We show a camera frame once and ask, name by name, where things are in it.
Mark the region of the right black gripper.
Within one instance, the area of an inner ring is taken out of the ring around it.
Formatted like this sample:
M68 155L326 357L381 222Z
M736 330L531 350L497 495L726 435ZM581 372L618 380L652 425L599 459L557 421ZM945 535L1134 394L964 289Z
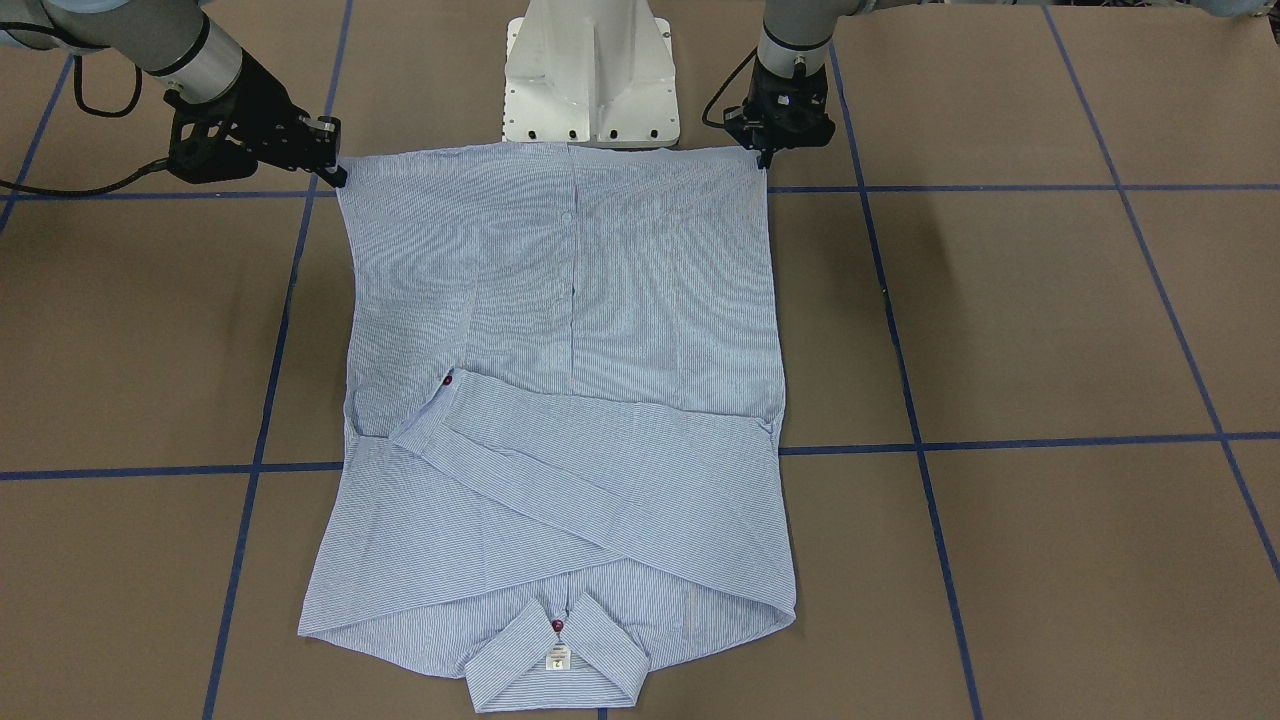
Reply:
M251 177L261 163L317 176L334 190L349 173L338 163L340 120L311 117L250 54L220 97L187 102L165 92L174 108L166 169L180 181L206 184Z

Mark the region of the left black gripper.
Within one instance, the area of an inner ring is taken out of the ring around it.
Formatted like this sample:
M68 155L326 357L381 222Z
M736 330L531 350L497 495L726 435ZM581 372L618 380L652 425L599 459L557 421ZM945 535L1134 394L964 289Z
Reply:
M748 95L724 110L724 131L742 147L759 151L759 168L769 170L774 152L824 147L835 136L827 111L827 68L795 61L790 76L777 76L760 60L751 68Z

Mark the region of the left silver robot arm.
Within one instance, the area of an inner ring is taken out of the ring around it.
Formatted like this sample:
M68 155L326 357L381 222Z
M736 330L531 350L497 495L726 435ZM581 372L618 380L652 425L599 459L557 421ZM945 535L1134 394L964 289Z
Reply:
M745 99L723 113L723 129L758 152L760 169L777 152L824 147L835 135L827 111L826 61L841 19L867 14L874 1L767 1Z

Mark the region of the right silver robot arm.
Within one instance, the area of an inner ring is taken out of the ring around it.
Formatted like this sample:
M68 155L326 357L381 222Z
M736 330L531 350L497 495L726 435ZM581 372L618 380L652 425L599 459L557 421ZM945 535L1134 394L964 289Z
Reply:
M83 96L84 56L105 49L131 61L137 79L164 87L174 111L168 152L136 178L164 170L207 184L248 178L265 164L333 188L347 182L339 119L296 105L200 1L5 1L3 44L68 53L76 99Z

